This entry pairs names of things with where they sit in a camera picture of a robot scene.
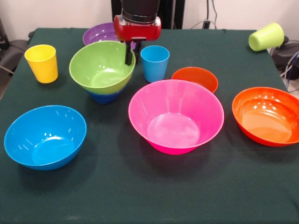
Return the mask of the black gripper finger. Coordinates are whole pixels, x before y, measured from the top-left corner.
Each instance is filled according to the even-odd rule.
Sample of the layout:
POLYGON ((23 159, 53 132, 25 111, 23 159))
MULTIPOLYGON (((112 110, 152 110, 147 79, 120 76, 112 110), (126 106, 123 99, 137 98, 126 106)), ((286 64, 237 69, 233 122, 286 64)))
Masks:
POLYGON ((138 63, 142 40, 134 40, 134 43, 135 43, 135 49, 134 49, 135 60, 136 60, 136 63, 138 63))
POLYGON ((131 42, 126 42, 125 64, 131 65, 131 62, 132 62, 131 42))

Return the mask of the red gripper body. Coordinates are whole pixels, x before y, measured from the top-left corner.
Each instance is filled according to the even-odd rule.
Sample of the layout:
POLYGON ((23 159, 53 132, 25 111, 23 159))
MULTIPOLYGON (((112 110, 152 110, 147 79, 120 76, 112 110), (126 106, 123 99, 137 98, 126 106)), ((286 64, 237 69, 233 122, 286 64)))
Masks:
POLYGON ((156 17, 153 23, 148 24, 126 21, 121 15, 114 17, 114 30, 119 41, 155 41, 159 38, 161 29, 162 24, 159 17, 156 17))

